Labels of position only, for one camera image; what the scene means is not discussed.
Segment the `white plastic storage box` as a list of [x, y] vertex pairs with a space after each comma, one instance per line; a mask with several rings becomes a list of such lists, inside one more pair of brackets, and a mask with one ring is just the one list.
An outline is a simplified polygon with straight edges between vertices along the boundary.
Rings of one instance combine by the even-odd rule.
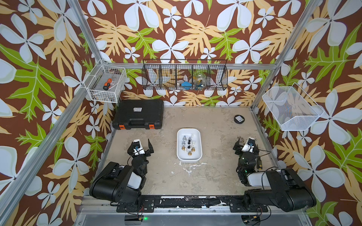
[[[186, 136], [187, 140], [185, 145], [185, 151], [191, 151], [191, 148], [195, 148], [195, 152], [192, 152], [192, 156], [188, 156], [188, 154], [185, 154], [182, 150], [182, 142], [183, 137]], [[192, 141], [190, 144], [188, 144], [188, 139], [191, 137], [192, 141], [195, 140], [196, 144], [193, 145]], [[178, 130], [177, 132], [177, 157], [182, 163], [196, 163], [199, 160], [201, 160], [203, 152], [202, 152], [202, 142], [201, 142], [201, 133], [199, 130], [194, 128], [183, 128]]]

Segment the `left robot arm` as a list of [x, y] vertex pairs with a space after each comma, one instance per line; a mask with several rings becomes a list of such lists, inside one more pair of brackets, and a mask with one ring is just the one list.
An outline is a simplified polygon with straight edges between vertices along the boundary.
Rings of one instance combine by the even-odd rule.
[[90, 196], [110, 202], [140, 205], [141, 190], [148, 173], [147, 160], [154, 153], [153, 146], [148, 141], [148, 149], [144, 149], [140, 140], [134, 140], [127, 153], [132, 162], [130, 165], [120, 165], [109, 162], [90, 186]]

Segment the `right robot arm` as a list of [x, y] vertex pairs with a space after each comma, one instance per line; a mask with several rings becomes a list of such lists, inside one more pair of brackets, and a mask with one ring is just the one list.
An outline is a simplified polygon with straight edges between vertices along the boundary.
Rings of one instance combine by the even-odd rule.
[[240, 182], [253, 189], [245, 191], [238, 204], [246, 211], [266, 211], [275, 206], [284, 212], [314, 207], [317, 200], [293, 169], [270, 167], [263, 170], [260, 149], [250, 137], [245, 144], [239, 138], [233, 150], [239, 156], [236, 172]]

